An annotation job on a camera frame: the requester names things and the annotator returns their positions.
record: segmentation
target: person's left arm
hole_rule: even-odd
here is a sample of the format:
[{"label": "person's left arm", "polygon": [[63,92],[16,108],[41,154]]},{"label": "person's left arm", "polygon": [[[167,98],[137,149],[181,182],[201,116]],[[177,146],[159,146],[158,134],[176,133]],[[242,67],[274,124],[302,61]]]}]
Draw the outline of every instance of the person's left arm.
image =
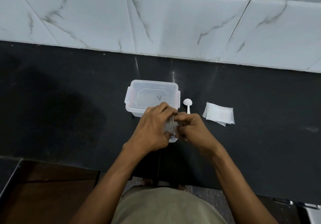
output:
[{"label": "person's left arm", "polygon": [[102,180],[71,218],[69,224],[111,223],[127,180],[139,161],[149,152],[168,145],[171,134],[164,124],[177,110],[163,102],[147,108],[137,128]]}]

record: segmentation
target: plastic packet in hand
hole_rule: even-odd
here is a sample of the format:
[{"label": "plastic packet in hand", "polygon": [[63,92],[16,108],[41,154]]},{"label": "plastic packet in hand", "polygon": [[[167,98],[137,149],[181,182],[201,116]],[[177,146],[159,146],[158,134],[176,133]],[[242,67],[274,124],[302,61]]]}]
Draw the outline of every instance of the plastic packet in hand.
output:
[{"label": "plastic packet in hand", "polygon": [[235,124],[233,108],[218,106],[207,102],[203,113],[206,120],[217,122],[223,126],[228,124]]}]

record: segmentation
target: person's right hand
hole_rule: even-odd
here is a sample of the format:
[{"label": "person's right hand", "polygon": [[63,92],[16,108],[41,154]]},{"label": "person's right hand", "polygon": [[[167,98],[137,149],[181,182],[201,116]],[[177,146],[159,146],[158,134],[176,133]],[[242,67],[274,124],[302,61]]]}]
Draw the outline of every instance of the person's right hand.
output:
[{"label": "person's right hand", "polygon": [[175,135],[175,137],[186,138],[187,141],[199,148],[201,153],[209,156],[209,154],[214,154],[218,146],[221,145],[209,132],[200,115],[180,112],[174,115],[174,121],[182,124],[177,127],[179,135]]}]

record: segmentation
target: container lid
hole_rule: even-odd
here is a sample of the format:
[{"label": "container lid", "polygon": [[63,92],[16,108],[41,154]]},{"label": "container lid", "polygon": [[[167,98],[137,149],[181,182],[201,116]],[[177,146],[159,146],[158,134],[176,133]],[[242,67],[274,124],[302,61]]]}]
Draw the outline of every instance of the container lid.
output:
[{"label": "container lid", "polygon": [[171,107],[180,107],[180,91],[175,83],[133,80],[127,89],[126,110],[144,113],[150,106],[167,102]]}]

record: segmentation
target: plastic spoon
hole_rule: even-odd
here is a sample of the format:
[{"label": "plastic spoon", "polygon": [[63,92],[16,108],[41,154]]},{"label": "plastic spoon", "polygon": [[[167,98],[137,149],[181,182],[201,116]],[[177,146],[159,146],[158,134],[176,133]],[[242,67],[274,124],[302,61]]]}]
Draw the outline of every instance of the plastic spoon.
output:
[{"label": "plastic spoon", "polygon": [[189,107],[192,105],[192,101],[190,99],[185,99],[183,104],[187,106],[187,114],[191,114]]}]

